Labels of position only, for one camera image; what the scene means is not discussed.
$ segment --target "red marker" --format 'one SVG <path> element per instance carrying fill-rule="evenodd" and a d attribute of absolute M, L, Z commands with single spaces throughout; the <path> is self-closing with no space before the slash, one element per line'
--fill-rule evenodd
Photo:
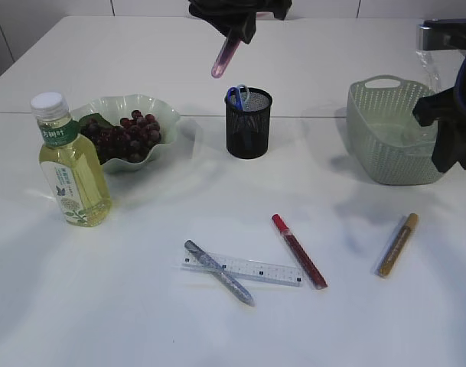
<path fill-rule="evenodd" d="M 297 258 L 297 261 L 299 262 L 299 264 L 301 264 L 306 274 L 309 276 L 309 278 L 314 283 L 314 286 L 317 289 L 328 287 L 323 276 L 321 275 L 319 270 L 316 268 L 316 266 L 314 266 L 308 254 L 306 254 L 301 244 L 294 237 L 291 230 L 287 227 L 287 225 L 284 223 L 282 218 L 280 218 L 278 214 L 275 214 L 272 217 L 272 220 L 277 226 L 277 228 L 279 229 L 280 235 L 284 238 L 285 242 L 287 242 L 287 245 L 291 249 L 295 258 Z"/>

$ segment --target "light green basket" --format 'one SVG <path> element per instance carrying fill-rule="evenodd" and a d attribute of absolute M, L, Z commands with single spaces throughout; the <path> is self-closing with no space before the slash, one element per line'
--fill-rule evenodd
<path fill-rule="evenodd" d="M 368 82 L 394 80 L 396 87 L 370 88 Z M 443 176 L 432 163 L 436 126 L 422 128 L 412 115 L 419 98 L 434 94 L 427 86 L 395 76 L 375 76 L 350 86 L 348 135 L 355 155 L 376 182 L 422 185 Z"/>

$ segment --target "bottle label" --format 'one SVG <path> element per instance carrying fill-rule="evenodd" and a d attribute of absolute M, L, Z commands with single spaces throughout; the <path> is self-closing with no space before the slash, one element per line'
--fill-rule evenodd
<path fill-rule="evenodd" d="M 48 128 L 47 126 L 39 126 L 42 133 L 42 138 L 47 145 L 51 147 L 60 147 L 71 143 L 77 138 L 80 132 L 80 124 L 71 120 L 65 126 L 59 128 Z"/>
<path fill-rule="evenodd" d="M 42 171 L 68 222 L 85 224 L 86 211 L 71 169 L 55 162 L 42 162 Z"/>

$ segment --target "gold marker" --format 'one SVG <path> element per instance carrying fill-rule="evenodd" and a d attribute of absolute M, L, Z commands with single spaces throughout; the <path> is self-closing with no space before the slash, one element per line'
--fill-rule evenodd
<path fill-rule="evenodd" d="M 414 213 L 409 214 L 408 219 L 399 230 L 398 235 L 394 239 L 393 243 L 391 243 L 389 250 L 387 250 L 386 256 L 384 256 L 383 261 L 380 263 L 380 266 L 377 269 L 377 274 L 380 277 L 385 278 L 389 275 L 391 269 L 394 266 L 394 263 L 404 248 L 404 245 L 408 241 L 409 235 L 414 232 L 417 224 L 418 216 Z"/>

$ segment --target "black mesh pen holder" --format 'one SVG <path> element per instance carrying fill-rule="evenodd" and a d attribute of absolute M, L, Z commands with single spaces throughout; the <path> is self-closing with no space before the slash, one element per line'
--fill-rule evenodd
<path fill-rule="evenodd" d="M 253 159 L 264 155 L 269 147 L 270 107 L 272 97 L 264 90 L 249 88 L 243 110 L 236 107 L 236 95 L 226 97 L 226 148 L 233 156 Z M 241 89 L 242 99 L 246 91 Z"/>

